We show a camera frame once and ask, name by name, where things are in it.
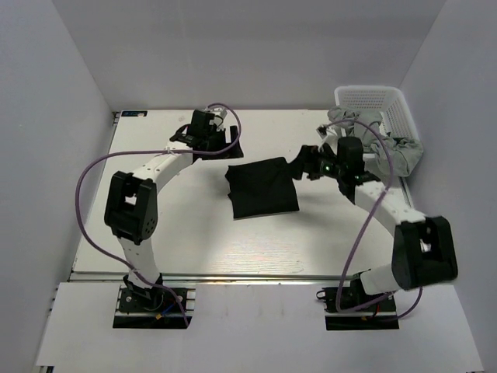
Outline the black t shirt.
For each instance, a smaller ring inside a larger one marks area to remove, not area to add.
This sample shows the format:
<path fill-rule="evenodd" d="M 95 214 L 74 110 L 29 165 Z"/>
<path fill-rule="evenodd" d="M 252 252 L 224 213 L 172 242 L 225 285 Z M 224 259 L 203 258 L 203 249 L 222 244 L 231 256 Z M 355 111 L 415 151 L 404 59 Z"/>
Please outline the black t shirt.
<path fill-rule="evenodd" d="M 229 166 L 225 179 L 235 219 L 299 210 L 297 192 L 284 157 Z"/>

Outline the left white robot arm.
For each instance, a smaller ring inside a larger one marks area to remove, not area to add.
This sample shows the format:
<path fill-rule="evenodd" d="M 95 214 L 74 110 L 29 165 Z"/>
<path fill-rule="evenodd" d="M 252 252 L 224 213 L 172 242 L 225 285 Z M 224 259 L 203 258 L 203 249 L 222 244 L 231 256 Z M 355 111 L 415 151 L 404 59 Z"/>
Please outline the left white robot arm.
<path fill-rule="evenodd" d="M 151 237 L 158 225 L 158 194 L 195 161 L 241 159 L 241 123 L 224 127 L 231 110 L 215 103 L 194 110 L 191 121 L 170 137 L 168 144 L 135 170 L 118 171 L 110 180 L 104 222 L 123 248 L 129 273 L 126 286 L 148 310 L 164 301 L 162 275 L 155 262 Z"/>

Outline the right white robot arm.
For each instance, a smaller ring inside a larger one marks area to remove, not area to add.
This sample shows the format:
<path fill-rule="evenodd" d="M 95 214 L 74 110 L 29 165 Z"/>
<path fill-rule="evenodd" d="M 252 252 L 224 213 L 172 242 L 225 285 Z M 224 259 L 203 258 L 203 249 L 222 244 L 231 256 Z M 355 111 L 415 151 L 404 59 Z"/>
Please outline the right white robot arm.
<path fill-rule="evenodd" d="M 336 180 L 342 195 L 370 213 L 393 238 L 391 262 L 353 278 L 350 298 L 358 309 L 370 309 L 380 294 L 457 278 L 457 258 L 448 220 L 442 216 L 427 217 L 391 194 L 377 176 L 366 170 L 358 138 L 339 139 L 335 151 L 327 144 L 304 145 L 290 163 L 290 171 L 296 180 L 303 176 L 310 180 L 323 176 Z"/>

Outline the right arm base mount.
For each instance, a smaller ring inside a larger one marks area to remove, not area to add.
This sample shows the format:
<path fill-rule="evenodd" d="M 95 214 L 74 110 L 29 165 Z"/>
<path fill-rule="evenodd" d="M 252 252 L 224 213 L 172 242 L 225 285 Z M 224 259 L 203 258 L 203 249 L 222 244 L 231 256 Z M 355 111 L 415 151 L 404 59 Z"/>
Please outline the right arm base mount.
<path fill-rule="evenodd" d="M 340 309 L 336 307 L 338 287 L 317 291 L 316 298 L 325 306 L 327 331 L 397 330 L 399 322 L 393 295 L 367 295 L 359 281 L 342 288 Z"/>

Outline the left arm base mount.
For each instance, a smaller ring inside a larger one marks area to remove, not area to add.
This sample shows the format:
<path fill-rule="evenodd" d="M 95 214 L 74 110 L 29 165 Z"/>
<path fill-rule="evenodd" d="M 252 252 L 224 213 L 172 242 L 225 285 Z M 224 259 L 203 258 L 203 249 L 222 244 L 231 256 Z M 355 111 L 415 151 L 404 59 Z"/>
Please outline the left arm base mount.
<path fill-rule="evenodd" d="M 121 286 L 113 317 L 114 329 L 186 329 L 174 296 L 160 291 L 158 300 L 149 301 Z"/>

